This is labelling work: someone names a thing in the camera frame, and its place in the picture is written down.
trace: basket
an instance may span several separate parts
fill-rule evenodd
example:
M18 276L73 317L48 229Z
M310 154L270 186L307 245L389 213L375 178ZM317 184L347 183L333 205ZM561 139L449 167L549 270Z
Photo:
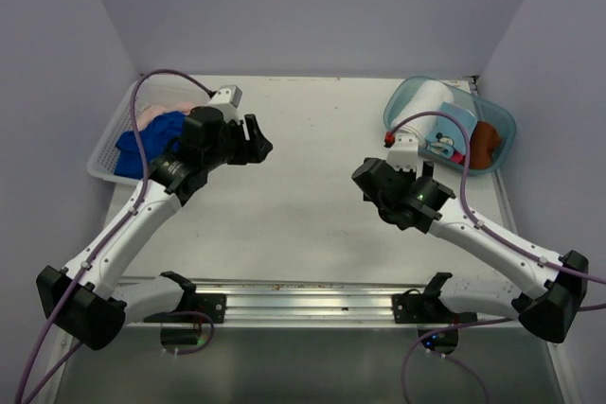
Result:
M435 79L426 78L424 76L415 76L400 84L400 87L396 89L394 95L389 99L383 113L383 122L386 129L391 129L393 120L401 113L404 106L406 106L406 103L414 96L421 84L427 80ZM486 169L470 169L469 173L470 175L482 175L493 172L503 164L509 154L516 132L515 120L511 114L501 106L483 98L476 97L475 95L468 94L467 92L463 92L448 84L445 85L453 93L455 105L470 110L478 120L490 123L501 136L501 145L492 154L492 166ZM452 167L460 171L463 170L462 165L453 163L427 149L419 149L419 154L432 161L441 163L444 166Z
M133 128L129 118L129 100L135 84L136 82L131 85L124 98L122 98L88 160L86 170L93 177L107 182L132 186L139 182L136 179L114 175L117 159L120 156L120 150L116 148L116 142L122 133ZM191 85L191 88L184 88L184 84ZM136 115L139 116L151 105L170 107L182 101L204 105L208 100L208 95L190 82L176 76L158 75L143 82L134 109Z

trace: brown cloth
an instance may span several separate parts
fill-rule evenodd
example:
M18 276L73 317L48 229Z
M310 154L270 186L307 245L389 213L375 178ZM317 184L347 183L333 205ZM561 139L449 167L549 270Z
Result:
M471 169L486 169L492 166L492 153L501 144L501 136L490 124L477 122L472 134Z

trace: pink cloth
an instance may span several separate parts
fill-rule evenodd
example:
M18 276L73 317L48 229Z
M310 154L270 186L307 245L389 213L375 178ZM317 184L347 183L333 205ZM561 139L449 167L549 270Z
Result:
M152 120L154 120L159 115L166 113L174 113L175 111L183 113L185 115L189 115L191 110L193 108L197 108L198 106L198 104L192 103L190 101L182 101L168 108L159 105L150 106L148 109L143 111L136 119L136 127L138 130L143 131L152 122Z

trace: white laundry basket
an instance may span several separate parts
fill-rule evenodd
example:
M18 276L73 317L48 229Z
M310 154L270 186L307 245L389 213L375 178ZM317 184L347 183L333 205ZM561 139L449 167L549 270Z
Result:
M88 160L86 169L93 177L132 186L138 183L136 179L114 175L117 159L120 156L120 150L116 148L116 142L122 133L133 129L129 118L129 99L135 84L136 82L131 85L124 98L122 98L122 102L117 107ZM182 101L204 105L208 100L205 91L186 79L172 75L156 75L143 82L134 107L138 116L151 105L170 107Z

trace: gray floor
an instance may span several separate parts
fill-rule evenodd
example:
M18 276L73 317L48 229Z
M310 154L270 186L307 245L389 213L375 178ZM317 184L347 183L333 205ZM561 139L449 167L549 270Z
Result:
M174 360L159 330L131 327L107 348L82 349L56 404L403 402L400 368L415 336L402 329L222 328L207 350ZM459 359L487 384L491 402L562 403L545 343L522 329L460 333ZM481 403L466 372L421 349L409 368L415 403Z

